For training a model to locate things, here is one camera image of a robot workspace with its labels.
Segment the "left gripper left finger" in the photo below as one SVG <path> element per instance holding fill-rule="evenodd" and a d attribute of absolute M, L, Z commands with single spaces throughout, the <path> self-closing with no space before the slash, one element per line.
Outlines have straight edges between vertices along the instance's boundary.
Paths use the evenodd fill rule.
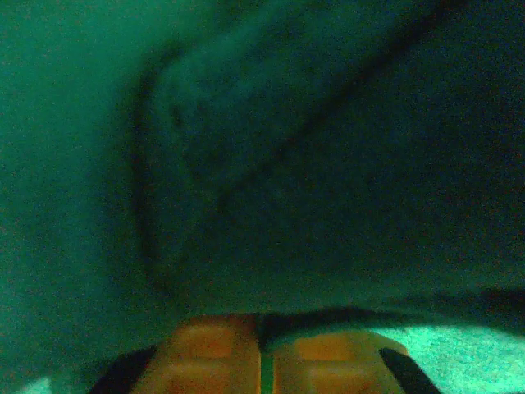
<path fill-rule="evenodd" d="M 162 343 L 117 359 L 92 394 L 262 394 L 255 317 L 192 318 Z"/>

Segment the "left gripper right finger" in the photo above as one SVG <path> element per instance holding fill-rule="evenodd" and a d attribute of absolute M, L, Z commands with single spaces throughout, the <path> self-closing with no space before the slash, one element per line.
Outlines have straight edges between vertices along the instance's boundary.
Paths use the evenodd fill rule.
<path fill-rule="evenodd" d="M 272 394 L 441 394 L 401 343 L 371 331 L 285 339 L 262 331 Z"/>

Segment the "green t-shirt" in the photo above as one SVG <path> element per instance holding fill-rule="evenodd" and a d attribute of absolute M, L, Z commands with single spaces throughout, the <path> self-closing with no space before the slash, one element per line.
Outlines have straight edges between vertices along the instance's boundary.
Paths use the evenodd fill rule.
<path fill-rule="evenodd" d="M 203 314 L 525 337 L 525 0 L 0 0 L 0 394 Z"/>

